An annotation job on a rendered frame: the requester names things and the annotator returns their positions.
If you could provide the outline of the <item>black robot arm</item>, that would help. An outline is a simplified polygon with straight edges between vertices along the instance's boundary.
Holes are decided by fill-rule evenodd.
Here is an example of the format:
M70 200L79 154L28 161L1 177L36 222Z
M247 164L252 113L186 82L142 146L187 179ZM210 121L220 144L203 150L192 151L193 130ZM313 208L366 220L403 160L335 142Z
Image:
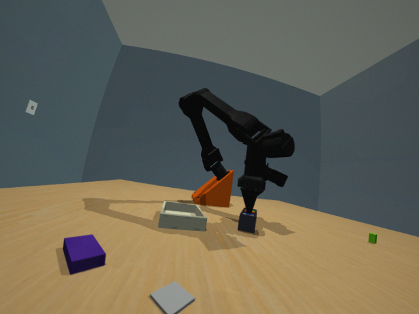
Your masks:
M290 157L295 151L293 138L284 130L273 131L253 115L237 111L222 99L212 94L207 88L191 92L179 100L179 107L187 115L194 127L200 145L201 157L206 171L212 171L220 181L229 174L221 162L223 158L219 149L213 146L206 124L202 117L205 107L228 127L229 132L240 142L247 145L246 157L281 158ZM254 138L252 138L260 131ZM215 162L217 163L215 164ZM213 165L214 164L214 165ZM212 166L213 165L213 166ZM210 167L212 166L212 167ZM263 179L283 187L288 176L278 170L265 166Z

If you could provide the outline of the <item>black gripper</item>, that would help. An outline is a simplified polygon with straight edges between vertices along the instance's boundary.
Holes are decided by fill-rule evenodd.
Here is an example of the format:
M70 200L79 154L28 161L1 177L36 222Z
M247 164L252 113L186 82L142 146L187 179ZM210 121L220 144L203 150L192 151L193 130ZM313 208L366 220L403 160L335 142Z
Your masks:
M244 174L238 179L237 186L241 187L247 213L252 214L257 196L265 190L266 181L263 179L263 172L266 159L246 157L244 164Z

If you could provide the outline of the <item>small green block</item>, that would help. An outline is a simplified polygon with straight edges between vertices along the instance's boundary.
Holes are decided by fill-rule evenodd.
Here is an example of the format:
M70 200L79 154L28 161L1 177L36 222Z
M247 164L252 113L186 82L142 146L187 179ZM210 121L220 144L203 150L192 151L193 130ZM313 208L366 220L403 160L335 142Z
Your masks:
M377 234L369 233L369 242L375 244L376 243L376 240L377 240Z

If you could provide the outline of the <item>purple block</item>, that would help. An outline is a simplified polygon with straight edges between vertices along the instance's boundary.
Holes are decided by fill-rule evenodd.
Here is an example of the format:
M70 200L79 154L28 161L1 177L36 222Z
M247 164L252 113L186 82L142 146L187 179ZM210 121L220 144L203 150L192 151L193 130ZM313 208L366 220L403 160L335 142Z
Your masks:
M91 234L64 238L63 251L70 275L105 265L106 253Z

